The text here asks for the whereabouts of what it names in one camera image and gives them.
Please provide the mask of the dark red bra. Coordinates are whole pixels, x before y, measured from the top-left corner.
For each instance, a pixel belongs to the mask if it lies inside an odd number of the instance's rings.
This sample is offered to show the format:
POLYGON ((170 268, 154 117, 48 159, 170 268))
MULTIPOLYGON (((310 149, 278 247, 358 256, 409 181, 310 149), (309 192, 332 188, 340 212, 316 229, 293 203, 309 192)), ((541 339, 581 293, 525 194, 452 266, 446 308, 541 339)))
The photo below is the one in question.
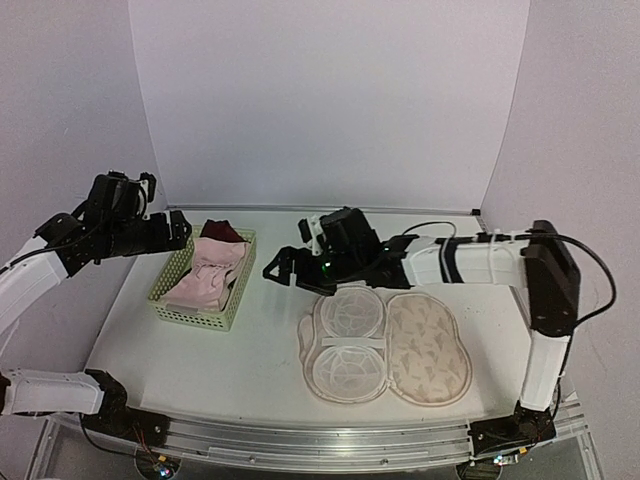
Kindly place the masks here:
POLYGON ((200 237, 225 243, 244 242, 244 238, 231 226, 228 220, 207 220, 201 230, 200 237))

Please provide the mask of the light pink bra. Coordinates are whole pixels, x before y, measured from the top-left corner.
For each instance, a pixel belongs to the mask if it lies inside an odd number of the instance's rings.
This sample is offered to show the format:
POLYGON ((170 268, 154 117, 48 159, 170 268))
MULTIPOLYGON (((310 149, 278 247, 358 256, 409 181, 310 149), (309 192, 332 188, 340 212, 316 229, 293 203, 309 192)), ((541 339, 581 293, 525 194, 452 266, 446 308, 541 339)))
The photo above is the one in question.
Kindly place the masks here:
POLYGON ((249 248, 248 242, 225 243, 208 238, 194 241, 190 270, 161 301, 180 307, 222 311, 249 248))

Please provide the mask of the green plastic basket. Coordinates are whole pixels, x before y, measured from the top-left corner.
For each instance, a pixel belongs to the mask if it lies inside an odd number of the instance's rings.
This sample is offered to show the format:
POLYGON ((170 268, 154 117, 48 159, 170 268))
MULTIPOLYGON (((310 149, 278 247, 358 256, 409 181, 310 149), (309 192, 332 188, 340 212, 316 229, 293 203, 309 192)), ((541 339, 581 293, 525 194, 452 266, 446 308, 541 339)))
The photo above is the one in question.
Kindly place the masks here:
POLYGON ((196 225, 171 254, 147 296, 164 321, 228 332, 256 259, 257 236, 228 221, 196 225))

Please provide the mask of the floral mesh laundry bag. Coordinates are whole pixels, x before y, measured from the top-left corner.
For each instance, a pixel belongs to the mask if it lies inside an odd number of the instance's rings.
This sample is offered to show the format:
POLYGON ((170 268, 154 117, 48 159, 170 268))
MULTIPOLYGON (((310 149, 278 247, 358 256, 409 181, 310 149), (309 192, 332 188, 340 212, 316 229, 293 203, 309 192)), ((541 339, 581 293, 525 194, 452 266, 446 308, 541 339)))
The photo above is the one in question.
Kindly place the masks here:
POLYGON ((425 293, 383 300, 370 288, 342 287, 315 301, 297 336, 307 387, 328 402, 364 404, 391 391, 438 408, 461 400, 471 385, 457 320, 425 293))

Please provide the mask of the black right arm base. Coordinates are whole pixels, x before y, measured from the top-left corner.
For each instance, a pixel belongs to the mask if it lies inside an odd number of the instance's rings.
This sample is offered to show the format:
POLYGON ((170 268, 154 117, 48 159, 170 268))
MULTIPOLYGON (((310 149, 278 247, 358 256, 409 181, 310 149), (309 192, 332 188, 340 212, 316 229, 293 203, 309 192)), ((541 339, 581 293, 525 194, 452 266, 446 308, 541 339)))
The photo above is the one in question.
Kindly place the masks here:
POLYGON ((535 411, 516 403, 511 415, 470 423, 472 456, 485 458, 533 447, 556 437, 555 417, 547 408, 535 411))

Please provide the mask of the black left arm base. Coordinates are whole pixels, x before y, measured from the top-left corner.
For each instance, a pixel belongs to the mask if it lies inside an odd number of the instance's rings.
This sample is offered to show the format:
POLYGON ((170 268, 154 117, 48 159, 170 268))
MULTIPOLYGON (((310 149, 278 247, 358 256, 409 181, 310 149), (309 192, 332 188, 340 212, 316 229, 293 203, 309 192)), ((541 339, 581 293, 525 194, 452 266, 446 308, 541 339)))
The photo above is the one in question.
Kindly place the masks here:
POLYGON ((170 424, 168 416, 129 407, 125 387, 109 373, 96 369, 86 369, 84 373, 97 381, 103 399, 97 413, 82 415, 82 427, 147 447, 165 444, 170 424))

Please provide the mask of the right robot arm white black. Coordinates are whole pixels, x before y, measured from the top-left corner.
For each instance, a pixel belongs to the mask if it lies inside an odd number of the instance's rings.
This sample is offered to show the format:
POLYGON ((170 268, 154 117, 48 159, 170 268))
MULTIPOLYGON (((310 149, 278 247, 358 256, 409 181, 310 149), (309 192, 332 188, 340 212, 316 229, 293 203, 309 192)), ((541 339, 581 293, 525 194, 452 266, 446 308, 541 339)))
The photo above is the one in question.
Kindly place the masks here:
POLYGON ((344 207, 302 219, 298 230, 302 246, 281 248, 264 267, 265 279, 324 296, 351 282, 390 290, 483 284, 525 291, 532 343, 520 408, 503 423, 504 435, 514 443, 526 442, 542 427, 541 412, 551 404, 575 330, 617 299, 579 313, 581 272, 569 249, 589 256, 615 292, 613 274, 590 247, 558 233, 546 220, 523 232, 427 237, 409 228, 382 240, 360 209, 344 207))

